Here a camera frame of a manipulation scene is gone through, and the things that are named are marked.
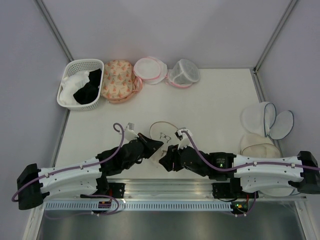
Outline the beige trim mesh laundry bag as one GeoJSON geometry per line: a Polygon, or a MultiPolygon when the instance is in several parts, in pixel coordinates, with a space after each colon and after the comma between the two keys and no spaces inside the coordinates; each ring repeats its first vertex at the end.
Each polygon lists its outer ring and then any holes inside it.
{"type": "Polygon", "coordinates": [[[167,153],[168,147],[178,145],[180,140],[176,136],[178,128],[167,121],[154,122],[149,129],[149,135],[152,140],[163,142],[160,149],[152,155],[151,161],[159,165],[159,160],[167,153]]]}

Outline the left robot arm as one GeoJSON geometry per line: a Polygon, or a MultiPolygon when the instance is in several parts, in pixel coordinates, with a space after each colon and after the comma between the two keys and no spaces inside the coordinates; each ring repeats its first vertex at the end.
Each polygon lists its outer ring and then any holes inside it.
{"type": "Polygon", "coordinates": [[[29,164],[17,178],[17,191],[11,200],[20,210],[30,210],[54,198],[104,198],[109,193],[107,177],[141,164],[162,146],[162,141],[139,133],[128,143],[71,166],[39,168],[29,164]]]}

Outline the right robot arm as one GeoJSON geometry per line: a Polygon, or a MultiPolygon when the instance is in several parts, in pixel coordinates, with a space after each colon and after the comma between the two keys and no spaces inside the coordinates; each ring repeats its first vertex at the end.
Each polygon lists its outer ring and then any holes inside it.
{"type": "Polygon", "coordinates": [[[159,163],[168,172],[186,169],[210,180],[229,180],[228,192],[235,198],[275,189],[320,193],[320,168],[308,151],[292,157],[259,158],[226,152],[204,153],[191,146],[179,149],[171,145],[159,163]]]}

